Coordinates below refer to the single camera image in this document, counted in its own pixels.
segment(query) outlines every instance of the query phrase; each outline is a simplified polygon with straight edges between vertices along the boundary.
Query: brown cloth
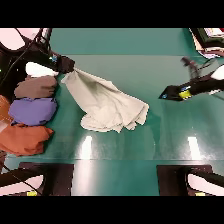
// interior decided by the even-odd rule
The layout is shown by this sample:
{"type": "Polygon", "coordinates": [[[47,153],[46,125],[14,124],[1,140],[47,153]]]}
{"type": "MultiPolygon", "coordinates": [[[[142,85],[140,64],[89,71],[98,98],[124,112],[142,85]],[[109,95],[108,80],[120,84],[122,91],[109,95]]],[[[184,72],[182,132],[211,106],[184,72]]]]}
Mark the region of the brown cloth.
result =
{"type": "Polygon", "coordinates": [[[54,94],[57,80],[53,76],[31,78],[27,76],[25,81],[19,82],[14,94],[16,98],[46,98],[54,94]]]}
{"type": "Polygon", "coordinates": [[[43,142],[48,140],[53,132],[44,126],[8,125],[0,133],[0,149],[16,156],[41,154],[44,150],[43,142]]]}
{"type": "Polygon", "coordinates": [[[10,124],[13,121],[13,118],[8,115],[10,103],[4,97],[0,95],[0,121],[4,121],[10,124]]]}

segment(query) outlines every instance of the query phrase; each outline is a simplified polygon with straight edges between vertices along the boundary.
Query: green table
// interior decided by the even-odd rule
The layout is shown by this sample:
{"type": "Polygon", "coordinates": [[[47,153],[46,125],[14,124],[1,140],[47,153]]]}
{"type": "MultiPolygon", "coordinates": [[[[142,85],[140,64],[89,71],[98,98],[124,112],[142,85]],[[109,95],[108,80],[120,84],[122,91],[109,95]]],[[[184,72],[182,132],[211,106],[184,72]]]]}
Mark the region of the green table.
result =
{"type": "MultiPolygon", "coordinates": [[[[146,123],[120,134],[87,131],[80,126],[84,112],[60,83],[59,108],[47,124],[55,134],[45,153],[8,155],[7,166],[16,168],[20,161],[74,163],[72,195],[158,195],[158,164],[211,164],[224,175],[224,102],[207,94],[183,103],[158,99],[167,85],[189,80],[182,56],[204,62],[188,30],[54,29],[51,45],[78,68],[148,103],[146,123]],[[87,136],[92,137],[88,148],[83,144],[87,136]],[[199,149],[190,147],[189,137],[197,139],[199,149]]],[[[204,74],[217,66],[215,62],[204,74]]]]}

